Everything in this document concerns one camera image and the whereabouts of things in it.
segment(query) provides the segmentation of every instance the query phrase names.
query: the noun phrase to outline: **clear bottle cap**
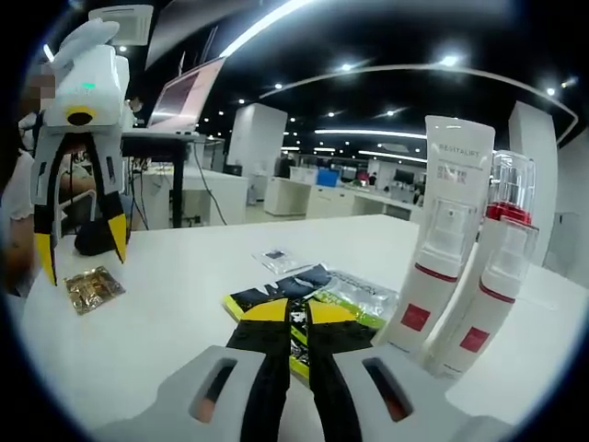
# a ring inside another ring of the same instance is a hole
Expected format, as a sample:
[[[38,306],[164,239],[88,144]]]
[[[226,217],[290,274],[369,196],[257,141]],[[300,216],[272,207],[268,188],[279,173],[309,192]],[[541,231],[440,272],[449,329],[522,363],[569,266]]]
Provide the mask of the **clear bottle cap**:
[[[532,223],[536,189],[536,164],[523,155],[500,150],[493,155],[487,217],[506,215],[522,223]]]
[[[538,230],[509,218],[502,219],[502,244],[489,259],[483,279],[489,288],[510,295],[524,280],[536,248]]]
[[[438,273],[457,276],[466,260],[467,233],[476,209],[450,200],[433,202],[433,217],[418,263]]]

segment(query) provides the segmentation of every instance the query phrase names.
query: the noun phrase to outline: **curved ceiling light strip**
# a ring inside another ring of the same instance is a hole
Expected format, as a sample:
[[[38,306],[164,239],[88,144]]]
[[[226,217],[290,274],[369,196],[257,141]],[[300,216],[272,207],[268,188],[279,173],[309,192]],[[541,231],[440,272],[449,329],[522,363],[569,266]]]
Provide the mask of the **curved ceiling light strip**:
[[[369,73],[369,72],[384,72],[384,71],[446,71],[446,72],[455,72],[455,73],[459,73],[459,74],[468,74],[471,76],[482,76],[485,78],[489,78],[491,80],[501,81],[503,83],[507,83],[508,85],[519,87],[523,90],[531,92],[532,94],[537,95],[538,97],[541,97],[542,99],[548,100],[550,103],[554,104],[555,106],[557,106],[558,108],[562,109],[563,111],[567,112],[569,115],[572,116],[572,123],[560,135],[559,139],[556,140],[557,144],[560,144],[560,142],[564,139],[564,137],[567,136],[571,132],[571,130],[574,128],[574,126],[576,126],[577,123],[579,122],[579,116],[575,112],[570,110],[567,106],[562,104],[557,99],[554,99],[550,95],[546,94],[545,92],[542,92],[541,90],[531,87],[531,86],[527,85],[526,83],[522,83],[521,81],[513,80],[512,78],[509,78],[507,76],[499,76],[497,74],[492,74],[491,72],[480,71],[479,69],[470,69],[468,67],[458,67],[458,66],[449,67],[449,66],[441,66],[439,64],[386,64],[386,65],[382,65],[382,66],[361,67],[361,68],[353,69],[353,70],[347,71],[347,72],[336,72],[333,74],[325,74],[323,76],[314,76],[312,78],[306,78],[304,80],[297,81],[295,83],[291,83],[290,85],[283,85],[283,88],[280,90],[272,90],[270,92],[260,95],[260,99],[265,99],[271,95],[282,93],[288,89],[292,89],[292,88],[303,86],[303,85],[308,85],[310,83],[315,83],[315,82],[327,80],[330,78],[335,78],[337,76],[349,76],[349,75],[353,75],[353,74],[365,74],[365,73]]]
[[[308,5],[315,0],[291,0],[288,3],[274,9],[270,14],[263,17],[260,21],[256,22],[248,30],[235,39],[227,48],[221,52],[220,57],[228,57],[233,52],[238,50],[241,46],[246,44],[248,41],[257,36],[260,32],[268,28],[271,24],[276,23],[281,18],[284,18],[295,12],[295,10]]]
[[[401,138],[417,138],[427,140],[426,135],[411,134],[408,132],[391,132],[391,131],[365,131],[364,129],[317,129],[316,134],[345,134],[345,135],[382,135],[382,136],[399,136]]]

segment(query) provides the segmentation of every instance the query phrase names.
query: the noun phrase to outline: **robotic gripper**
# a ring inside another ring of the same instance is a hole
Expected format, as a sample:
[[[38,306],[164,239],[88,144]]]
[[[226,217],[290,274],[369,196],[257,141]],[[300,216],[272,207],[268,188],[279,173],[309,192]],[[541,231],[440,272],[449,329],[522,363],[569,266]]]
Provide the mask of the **robotic gripper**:
[[[58,203],[59,185],[57,176],[65,149],[71,145],[85,145],[92,169],[95,170],[98,207],[108,220],[119,259],[125,261],[126,221],[118,190],[122,183],[122,160],[120,152],[121,127],[93,128],[93,133],[65,133],[64,128],[43,126],[40,129],[39,145],[32,177],[37,184],[33,188],[35,204],[35,242],[43,270],[56,285],[53,246],[54,206]]]
[[[122,189],[121,121],[129,85],[129,62],[108,45],[116,22],[93,19],[64,39],[51,62],[57,88],[43,114],[31,173],[35,241],[40,263],[57,285],[53,246],[60,164],[68,150],[86,148],[96,181],[98,207],[107,219],[115,250],[125,261],[126,220]]]

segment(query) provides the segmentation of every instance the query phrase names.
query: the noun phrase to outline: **monitor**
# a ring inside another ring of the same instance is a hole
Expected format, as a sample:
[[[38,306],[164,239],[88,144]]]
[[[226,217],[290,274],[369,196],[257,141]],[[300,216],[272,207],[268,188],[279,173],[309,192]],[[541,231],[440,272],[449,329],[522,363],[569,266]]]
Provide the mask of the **monitor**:
[[[404,182],[405,184],[413,184],[415,181],[415,174],[413,172],[408,172],[407,170],[396,169],[394,180]]]
[[[147,127],[165,131],[193,131],[201,117],[225,58],[191,69],[166,83]]]

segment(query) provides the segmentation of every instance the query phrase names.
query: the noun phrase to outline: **blue box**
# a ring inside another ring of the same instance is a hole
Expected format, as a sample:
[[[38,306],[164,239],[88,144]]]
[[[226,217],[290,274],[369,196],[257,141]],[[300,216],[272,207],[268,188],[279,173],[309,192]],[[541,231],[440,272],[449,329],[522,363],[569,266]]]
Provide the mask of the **blue box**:
[[[336,187],[338,185],[339,172],[328,169],[319,169],[317,174],[317,186]]]

